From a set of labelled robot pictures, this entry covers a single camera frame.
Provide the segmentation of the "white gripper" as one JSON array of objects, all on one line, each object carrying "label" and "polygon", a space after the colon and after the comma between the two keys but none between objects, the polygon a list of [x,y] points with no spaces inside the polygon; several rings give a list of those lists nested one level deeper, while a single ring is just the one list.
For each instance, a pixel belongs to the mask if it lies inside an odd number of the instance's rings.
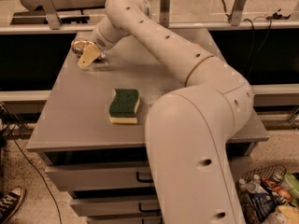
[{"label": "white gripper", "polygon": [[91,41],[95,44],[88,45],[78,60],[78,66],[86,68],[91,65],[101,54],[100,50],[112,49],[121,39],[130,34],[112,24],[108,17],[104,17],[94,27]]}]

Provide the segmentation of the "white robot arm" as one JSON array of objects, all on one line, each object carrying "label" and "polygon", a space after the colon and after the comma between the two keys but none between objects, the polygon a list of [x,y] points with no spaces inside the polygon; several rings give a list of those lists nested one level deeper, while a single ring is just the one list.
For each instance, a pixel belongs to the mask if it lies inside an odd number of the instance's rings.
[{"label": "white robot arm", "polygon": [[146,0],[106,0],[94,48],[79,63],[134,36],[181,83],[159,98],[145,125],[149,166],[165,224],[246,224],[226,142],[248,122],[253,92],[226,62],[164,28]]}]

